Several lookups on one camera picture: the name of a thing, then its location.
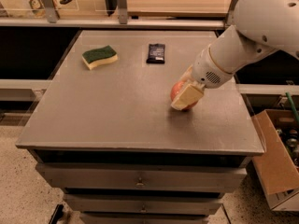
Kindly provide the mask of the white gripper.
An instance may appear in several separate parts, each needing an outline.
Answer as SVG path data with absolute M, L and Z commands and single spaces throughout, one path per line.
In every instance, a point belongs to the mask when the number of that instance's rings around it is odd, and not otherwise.
M 232 73 L 225 72 L 213 60 L 210 45 L 208 45 L 196 56 L 193 66 L 189 66 L 181 76 L 180 80 L 185 84 L 175 101 L 171 103 L 171 106 L 176 110 L 180 110 L 194 102 L 198 103 L 204 96 L 204 87 L 201 84 L 207 89 L 217 89 L 232 77 Z M 201 84 L 191 82 L 193 78 Z

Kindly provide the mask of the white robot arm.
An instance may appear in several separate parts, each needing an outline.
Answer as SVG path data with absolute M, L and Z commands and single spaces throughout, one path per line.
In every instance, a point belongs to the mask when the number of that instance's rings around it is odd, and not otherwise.
M 238 0 L 233 24 L 197 55 L 179 79 L 183 85 L 171 106 L 195 105 L 204 90 L 222 86 L 241 68 L 278 50 L 298 56 L 298 0 Z

